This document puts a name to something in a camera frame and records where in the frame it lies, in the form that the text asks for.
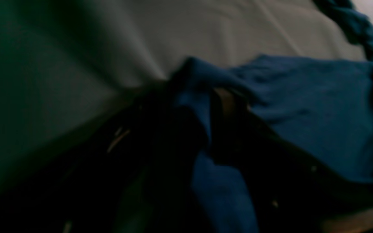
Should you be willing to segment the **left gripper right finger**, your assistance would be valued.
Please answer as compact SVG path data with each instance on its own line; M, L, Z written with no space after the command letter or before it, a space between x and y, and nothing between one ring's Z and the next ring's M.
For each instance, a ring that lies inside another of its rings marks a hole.
M373 233L373 184L342 178L226 89L211 92L211 120L211 157L240 171L262 233Z

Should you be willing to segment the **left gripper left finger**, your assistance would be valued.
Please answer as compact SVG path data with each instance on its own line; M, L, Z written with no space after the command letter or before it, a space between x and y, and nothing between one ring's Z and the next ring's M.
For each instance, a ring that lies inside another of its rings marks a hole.
M191 188L203 126L150 94L0 194L0 233L201 233Z

